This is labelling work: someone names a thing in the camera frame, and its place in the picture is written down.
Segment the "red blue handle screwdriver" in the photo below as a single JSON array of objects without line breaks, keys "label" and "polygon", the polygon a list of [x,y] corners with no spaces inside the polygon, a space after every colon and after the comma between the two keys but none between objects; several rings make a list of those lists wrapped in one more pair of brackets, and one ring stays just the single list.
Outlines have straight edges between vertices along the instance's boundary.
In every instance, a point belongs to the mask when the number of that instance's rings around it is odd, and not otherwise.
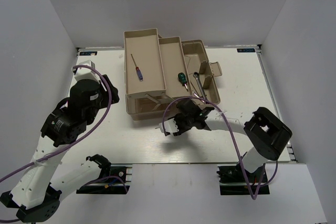
[{"label": "red blue handle screwdriver", "polygon": [[131,54],[131,58],[132,58],[133,63],[134,63],[134,65],[135,65],[135,70],[136,70],[136,74],[137,74],[137,76],[138,76],[139,81],[143,81],[143,75],[142,75],[142,72],[141,72],[140,68],[138,67],[138,65],[137,65],[137,63],[136,63],[133,54]]}]

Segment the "green stubby screwdriver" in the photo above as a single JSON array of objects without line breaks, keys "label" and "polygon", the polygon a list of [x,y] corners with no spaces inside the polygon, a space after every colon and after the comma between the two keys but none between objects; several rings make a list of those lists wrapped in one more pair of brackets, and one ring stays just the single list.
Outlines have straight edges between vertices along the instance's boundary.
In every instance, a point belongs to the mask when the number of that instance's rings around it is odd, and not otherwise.
[{"label": "green stubby screwdriver", "polygon": [[177,75],[179,82],[182,86],[188,91],[187,78],[183,72],[178,73]]}]

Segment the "large silver ratchet wrench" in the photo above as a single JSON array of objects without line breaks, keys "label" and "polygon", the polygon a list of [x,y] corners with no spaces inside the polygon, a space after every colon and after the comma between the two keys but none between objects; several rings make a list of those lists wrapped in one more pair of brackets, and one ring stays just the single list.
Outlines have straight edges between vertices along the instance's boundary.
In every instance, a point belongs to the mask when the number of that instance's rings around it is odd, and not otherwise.
[{"label": "large silver ratchet wrench", "polygon": [[207,99],[207,95],[206,95],[205,90],[203,88],[203,85],[201,83],[200,74],[198,72],[194,72],[193,73],[193,77],[196,80],[196,83],[197,83],[198,88],[199,88],[199,90],[201,92],[202,98],[206,100]]}]

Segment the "beige plastic toolbox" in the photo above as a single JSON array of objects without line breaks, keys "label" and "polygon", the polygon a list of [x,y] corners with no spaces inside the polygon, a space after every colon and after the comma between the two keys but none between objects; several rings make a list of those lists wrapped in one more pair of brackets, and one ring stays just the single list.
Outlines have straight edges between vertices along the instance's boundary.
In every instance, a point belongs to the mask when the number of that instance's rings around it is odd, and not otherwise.
[{"label": "beige plastic toolbox", "polygon": [[[143,81],[139,81],[133,54]],[[190,82],[201,96],[194,72],[200,75],[207,100],[219,104],[216,78],[222,75],[219,62],[210,62],[202,40],[163,38],[156,28],[124,32],[126,112],[134,121],[159,118],[174,99],[193,95]],[[187,78],[188,91],[178,80]]]}]

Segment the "small silver ratchet wrench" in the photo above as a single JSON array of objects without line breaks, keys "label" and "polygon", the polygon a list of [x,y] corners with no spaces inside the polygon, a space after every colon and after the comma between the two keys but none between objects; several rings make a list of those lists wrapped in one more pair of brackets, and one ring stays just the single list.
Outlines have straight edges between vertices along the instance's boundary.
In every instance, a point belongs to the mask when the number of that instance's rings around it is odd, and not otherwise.
[{"label": "small silver ratchet wrench", "polygon": [[194,95],[195,97],[197,97],[197,98],[200,98],[201,96],[200,96],[199,93],[197,92],[197,90],[196,90],[196,88],[195,88],[195,86],[193,85],[192,82],[190,82],[190,85],[191,85],[191,87],[192,87],[192,89],[193,89],[193,95]]}]

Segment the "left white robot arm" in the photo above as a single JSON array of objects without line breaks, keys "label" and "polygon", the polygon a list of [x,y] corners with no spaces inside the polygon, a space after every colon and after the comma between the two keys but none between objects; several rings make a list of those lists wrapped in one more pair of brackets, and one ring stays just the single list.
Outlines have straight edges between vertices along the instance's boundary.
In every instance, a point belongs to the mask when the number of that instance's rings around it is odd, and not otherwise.
[{"label": "left white robot arm", "polygon": [[78,169],[60,179],[53,179],[53,175],[78,136],[88,135],[87,126],[94,122],[99,110],[118,102],[118,89],[107,75],[101,79],[76,79],[70,95],[45,120],[35,153],[23,168],[24,175],[12,190],[1,194],[5,207],[17,209],[15,221],[44,222],[72,192],[110,178],[111,163],[100,154],[86,157]]}]

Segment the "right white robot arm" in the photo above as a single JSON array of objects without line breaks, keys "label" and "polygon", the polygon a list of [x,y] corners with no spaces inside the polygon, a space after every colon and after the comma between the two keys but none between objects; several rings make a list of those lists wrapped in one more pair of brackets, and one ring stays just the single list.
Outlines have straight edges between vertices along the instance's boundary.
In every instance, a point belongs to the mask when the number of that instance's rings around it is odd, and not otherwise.
[{"label": "right white robot arm", "polygon": [[255,177],[256,170],[267,161],[277,161],[292,137],[292,130],[265,107],[259,107],[247,121],[243,114],[230,114],[212,106],[201,108],[191,99],[178,102],[176,107],[180,112],[165,123],[170,134],[178,136],[196,128],[248,137],[253,147],[242,156],[243,164],[237,168],[238,177],[245,182]]}]

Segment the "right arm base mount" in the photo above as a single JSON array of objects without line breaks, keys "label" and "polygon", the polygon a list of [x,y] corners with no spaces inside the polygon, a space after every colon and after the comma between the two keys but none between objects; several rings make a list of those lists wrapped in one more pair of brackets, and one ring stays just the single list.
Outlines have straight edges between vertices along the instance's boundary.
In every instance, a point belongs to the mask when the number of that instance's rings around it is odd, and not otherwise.
[{"label": "right arm base mount", "polygon": [[[246,172],[253,195],[256,192],[261,172],[262,167],[258,168],[253,173]],[[247,183],[239,165],[219,166],[217,174],[219,178],[220,194],[222,196],[250,195]]]}]

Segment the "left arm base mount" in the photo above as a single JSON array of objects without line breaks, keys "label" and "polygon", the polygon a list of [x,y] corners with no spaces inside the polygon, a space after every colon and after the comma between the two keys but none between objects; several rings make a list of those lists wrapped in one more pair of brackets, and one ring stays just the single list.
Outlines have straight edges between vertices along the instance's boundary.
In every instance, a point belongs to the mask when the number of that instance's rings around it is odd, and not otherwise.
[{"label": "left arm base mount", "polygon": [[111,165],[110,170],[101,173],[98,181],[80,187],[78,195],[126,195],[131,186],[132,166]]}]

